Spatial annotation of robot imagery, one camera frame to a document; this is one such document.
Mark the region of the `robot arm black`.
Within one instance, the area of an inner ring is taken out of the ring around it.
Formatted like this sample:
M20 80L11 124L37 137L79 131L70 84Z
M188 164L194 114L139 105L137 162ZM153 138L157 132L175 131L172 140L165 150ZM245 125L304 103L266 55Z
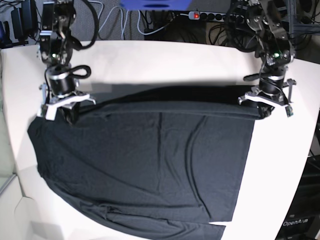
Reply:
M239 15L243 15L245 32L252 34L256 46L244 47L237 41ZM257 80L238 103L261 103L265 107L282 107L287 117L293 116L291 96L296 81L285 79L288 64L295 58L295 49L283 28L281 14L272 0L236 0L230 5L224 19L224 29L229 42L244 53L254 52L262 65L258 73L247 75L245 82Z
M88 65L71 66L74 51L91 48L99 32L98 15L92 4L83 2L93 18L93 36L89 44L82 43L72 36L71 25L76 19L76 10L72 0L52 0L43 4L41 29L39 34L39 56L46 69L44 83L39 89L43 102L37 116L54 121L57 113L73 125L79 118L80 106L84 101L95 103L87 92L79 91L79 81L91 76Z

